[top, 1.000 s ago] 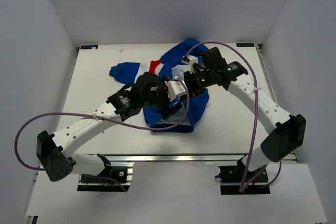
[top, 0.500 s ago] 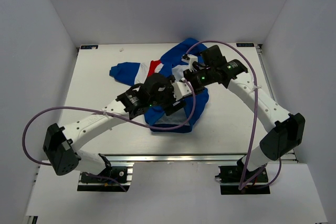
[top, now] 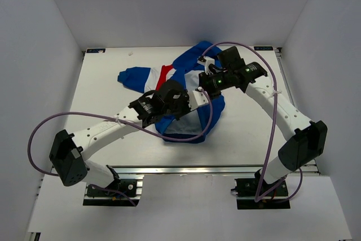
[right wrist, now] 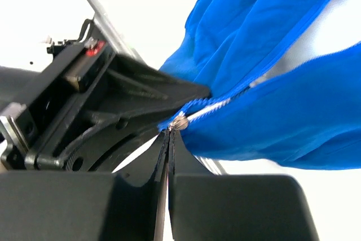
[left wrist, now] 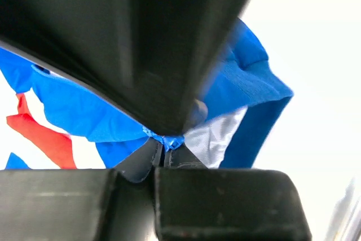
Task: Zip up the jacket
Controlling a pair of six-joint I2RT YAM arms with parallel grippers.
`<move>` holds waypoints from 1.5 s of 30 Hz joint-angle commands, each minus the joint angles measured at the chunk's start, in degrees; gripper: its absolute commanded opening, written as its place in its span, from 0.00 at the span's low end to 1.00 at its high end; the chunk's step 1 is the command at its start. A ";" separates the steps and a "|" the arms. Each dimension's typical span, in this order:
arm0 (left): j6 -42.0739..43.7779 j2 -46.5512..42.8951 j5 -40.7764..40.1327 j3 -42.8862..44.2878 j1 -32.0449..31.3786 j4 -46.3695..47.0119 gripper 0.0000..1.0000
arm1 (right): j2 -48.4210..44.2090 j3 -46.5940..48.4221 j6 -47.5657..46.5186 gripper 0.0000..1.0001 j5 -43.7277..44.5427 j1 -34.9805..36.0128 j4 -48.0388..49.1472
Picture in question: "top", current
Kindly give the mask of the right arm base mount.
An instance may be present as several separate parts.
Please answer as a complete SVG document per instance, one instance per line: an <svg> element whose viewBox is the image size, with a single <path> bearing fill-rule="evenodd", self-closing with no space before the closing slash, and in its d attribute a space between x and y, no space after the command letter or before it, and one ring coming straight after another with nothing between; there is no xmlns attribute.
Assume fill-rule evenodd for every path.
<svg viewBox="0 0 361 241"><path fill-rule="evenodd" d="M236 197L238 210L278 210L290 209L288 188L285 180L260 201L255 202L260 174L257 172L253 178L235 179L235 187L230 193Z"/></svg>

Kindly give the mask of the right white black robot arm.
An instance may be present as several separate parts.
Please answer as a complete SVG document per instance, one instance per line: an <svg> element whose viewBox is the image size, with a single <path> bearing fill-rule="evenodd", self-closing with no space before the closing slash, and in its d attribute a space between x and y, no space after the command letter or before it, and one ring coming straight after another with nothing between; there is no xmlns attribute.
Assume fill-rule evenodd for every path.
<svg viewBox="0 0 361 241"><path fill-rule="evenodd" d="M199 75L200 87L212 98L231 87L240 89L269 115L285 139L277 157L268 161L254 181L255 190L268 195L281 178L323 153L328 128L300 112L278 91L268 71L257 62L245 63L235 46L219 52L217 59L219 67L210 57L199 57L205 67Z"/></svg>

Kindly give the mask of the blue white red jacket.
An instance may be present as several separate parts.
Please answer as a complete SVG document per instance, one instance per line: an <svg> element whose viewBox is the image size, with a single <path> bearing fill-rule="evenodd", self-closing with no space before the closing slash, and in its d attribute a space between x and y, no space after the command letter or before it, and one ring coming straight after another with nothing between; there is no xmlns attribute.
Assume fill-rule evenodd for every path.
<svg viewBox="0 0 361 241"><path fill-rule="evenodd" d="M160 67L131 67L121 71L117 81L124 87L145 93L157 90L166 80L179 82L187 90L195 90L199 86L199 73L204 66L198 58L212 44L202 41L178 56L171 64ZM203 106L176 120L173 116L165 116L155 123L156 131L165 136L187 139L199 135L206 127L210 116L210 107Z"/></svg>

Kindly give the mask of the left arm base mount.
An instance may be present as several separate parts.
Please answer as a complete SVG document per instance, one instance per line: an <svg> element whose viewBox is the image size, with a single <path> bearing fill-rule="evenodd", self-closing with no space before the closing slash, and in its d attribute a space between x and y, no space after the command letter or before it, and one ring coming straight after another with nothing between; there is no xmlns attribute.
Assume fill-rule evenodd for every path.
<svg viewBox="0 0 361 241"><path fill-rule="evenodd" d="M136 207L142 193L143 177L120 174L113 169L91 169L83 205L86 207Z"/></svg>

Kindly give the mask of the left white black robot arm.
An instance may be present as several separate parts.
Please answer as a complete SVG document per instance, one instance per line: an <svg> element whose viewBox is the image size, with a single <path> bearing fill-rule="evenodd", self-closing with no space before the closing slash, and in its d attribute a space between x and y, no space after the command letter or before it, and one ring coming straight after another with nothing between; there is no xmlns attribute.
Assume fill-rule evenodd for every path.
<svg viewBox="0 0 361 241"><path fill-rule="evenodd" d="M116 172L109 166L90 160L92 155L124 136L146 128L164 116L176 119L195 109L194 93L174 81L166 81L158 90L152 90L115 115L113 121L103 119L84 130L69 133L66 130L55 136L51 152L52 162L64 186L86 182L99 186L106 195L119 189Z"/></svg>

